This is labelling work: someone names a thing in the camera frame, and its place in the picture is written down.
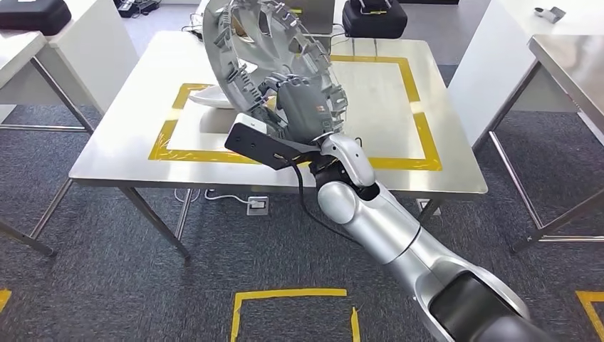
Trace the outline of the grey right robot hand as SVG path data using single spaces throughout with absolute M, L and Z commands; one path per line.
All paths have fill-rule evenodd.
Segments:
M 335 132 L 326 97 L 307 78 L 275 73 L 265 78 L 262 86 L 276 91 L 276 108 L 286 116 L 281 134 L 284 139 L 310 145 Z

